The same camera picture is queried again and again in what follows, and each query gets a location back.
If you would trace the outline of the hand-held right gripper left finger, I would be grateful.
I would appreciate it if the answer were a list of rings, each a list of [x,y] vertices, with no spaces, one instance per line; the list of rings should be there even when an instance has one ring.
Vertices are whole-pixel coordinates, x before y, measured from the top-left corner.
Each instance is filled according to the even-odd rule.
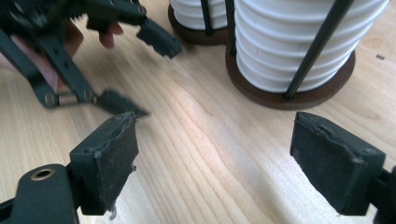
[[[72,174],[81,178],[84,188],[79,199],[84,215],[101,216],[115,208],[135,170],[137,119],[134,112],[107,119],[69,153]]]

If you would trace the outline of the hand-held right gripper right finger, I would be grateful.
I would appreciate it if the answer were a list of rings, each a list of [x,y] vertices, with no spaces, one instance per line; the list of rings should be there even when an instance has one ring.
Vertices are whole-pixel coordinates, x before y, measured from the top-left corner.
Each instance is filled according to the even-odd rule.
[[[323,117],[298,112],[290,155],[339,214],[366,214],[366,193],[371,180],[381,174],[384,152]]]

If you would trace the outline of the stack of white paper cups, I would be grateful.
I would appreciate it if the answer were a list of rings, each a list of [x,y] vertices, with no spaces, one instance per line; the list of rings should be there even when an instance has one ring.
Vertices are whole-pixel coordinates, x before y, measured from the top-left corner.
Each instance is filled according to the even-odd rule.
[[[287,90],[335,0],[235,0],[237,65],[256,88]],[[328,82],[346,63],[389,0],[355,0],[300,91]]]
[[[213,29],[227,26],[225,0],[207,0],[210,22]],[[192,30],[205,29],[201,0],[170,0],[177,21]]]

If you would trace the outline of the wooden base cup holder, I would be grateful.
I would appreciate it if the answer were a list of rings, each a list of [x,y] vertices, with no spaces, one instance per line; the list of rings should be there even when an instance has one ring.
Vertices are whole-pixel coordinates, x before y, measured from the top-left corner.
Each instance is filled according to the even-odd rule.
[[[203,46],[213,46],[222,45],[227,43],[228,35],[228,19],[227,26],[220,29],[213,29],[210,22],[209,10],[207,0],[201,0],[201,6],[203,9],[204,19],[205,19],[205,29],[192,30],[181,25],[175,15],[174,10],[169,3],[168,7],[168,19],[179,37],[184,41],[196,45]]]
[[[350,79],[355,68],[355,51],[349,54],[346,62],[328,82],[311,91],[297,92],[297,90],[306,78],[308,71],[313,67],[319,54],[324,50],[325,45],[330,41],[330,37],[335,32],[335,29],[350,10],[354,1],[334,1],[286,92],[271,93],[254,87],[239,71],[236,63],[234,0],[225,0],[228,22],[228,43],[225,52],[225,62],[231,82],[249,100],[274,109],[307,109],[326,102],[339,92]]]

